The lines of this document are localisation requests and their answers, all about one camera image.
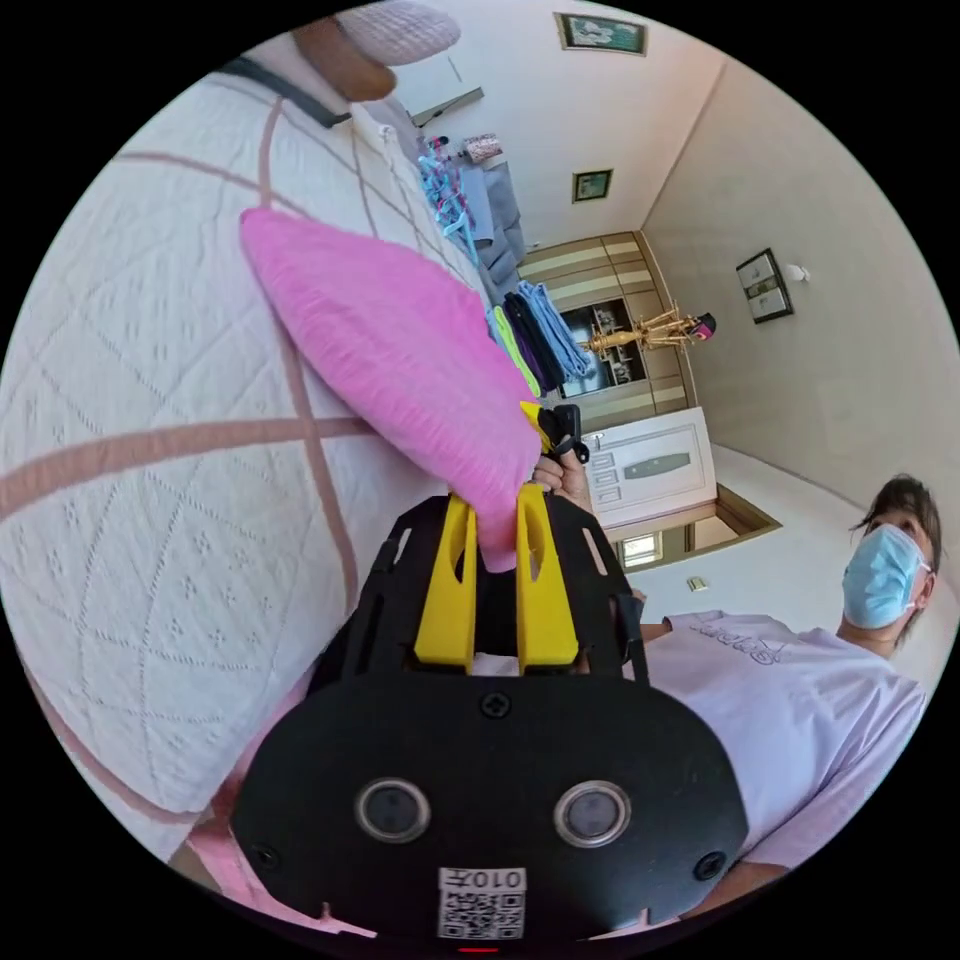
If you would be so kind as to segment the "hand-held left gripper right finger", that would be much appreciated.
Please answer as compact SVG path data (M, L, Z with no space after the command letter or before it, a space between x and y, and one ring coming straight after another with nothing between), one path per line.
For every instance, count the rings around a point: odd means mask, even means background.
M579 655L549 503L538 485L518 495L516 526L517 656L522 675L567 671Z

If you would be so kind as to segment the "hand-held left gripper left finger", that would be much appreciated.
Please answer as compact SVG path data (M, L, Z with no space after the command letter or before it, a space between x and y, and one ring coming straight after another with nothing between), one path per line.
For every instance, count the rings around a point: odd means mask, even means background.
M477 607L477 522L447 497L413 653L421 666L470 673Z

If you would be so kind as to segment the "person's right hand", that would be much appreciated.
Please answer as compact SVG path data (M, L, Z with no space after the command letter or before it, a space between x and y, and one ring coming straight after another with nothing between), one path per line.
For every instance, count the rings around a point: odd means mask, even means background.
M585 466L573 450L557 459L542 456L533 470L532 482L545 493L563 497L579 509L594 513Z

